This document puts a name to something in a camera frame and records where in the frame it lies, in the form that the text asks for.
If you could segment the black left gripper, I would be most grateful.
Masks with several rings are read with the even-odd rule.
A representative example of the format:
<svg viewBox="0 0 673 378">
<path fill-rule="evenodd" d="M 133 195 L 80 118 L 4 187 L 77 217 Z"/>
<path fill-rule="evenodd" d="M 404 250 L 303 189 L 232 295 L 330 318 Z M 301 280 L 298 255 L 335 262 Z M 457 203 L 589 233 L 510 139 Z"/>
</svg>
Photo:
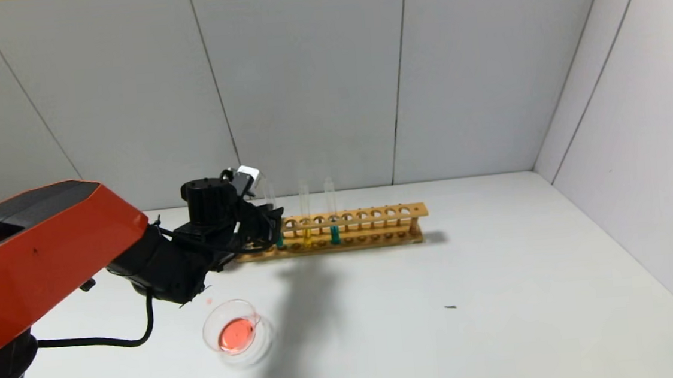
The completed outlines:
<svg viewBox="0 0 673 378">
<path fill-rule="evenodd" d="M 274 207 L 272 203 L 245 205 L 239 218 L 242 242 L 262 250 L 278 245 L 282 237 L 283 213 L 284 208 Z"/>
</svg>

